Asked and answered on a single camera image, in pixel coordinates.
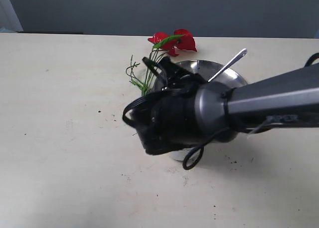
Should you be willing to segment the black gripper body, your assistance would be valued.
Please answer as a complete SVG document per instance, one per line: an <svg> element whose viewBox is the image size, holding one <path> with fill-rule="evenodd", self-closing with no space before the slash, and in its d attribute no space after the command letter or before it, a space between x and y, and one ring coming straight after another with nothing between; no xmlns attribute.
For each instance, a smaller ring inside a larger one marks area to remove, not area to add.
<svg viewBox="0 0 319 228"><path fill-rule="evenodd" d="M195 82L202 85L207 83L201 75L186 70L180 65L173 63L169 57L164 57L158 63L160 72L156 76L152 92L171 88L180 88Z"/></svg>

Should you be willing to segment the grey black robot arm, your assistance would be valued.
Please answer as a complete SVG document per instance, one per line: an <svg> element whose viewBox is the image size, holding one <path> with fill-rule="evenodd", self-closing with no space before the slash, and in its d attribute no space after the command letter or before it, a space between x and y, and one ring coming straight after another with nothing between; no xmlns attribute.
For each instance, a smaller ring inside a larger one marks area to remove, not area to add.
<svg viewBox="0 0 319 228"><path fill-rule="evenodd" d="M230 88L220 82L199 85L190 95L156 99L137 134L145 151L161 155L217 141L238 133L319 125L319 66L313 64L259 82Z"/></svg>

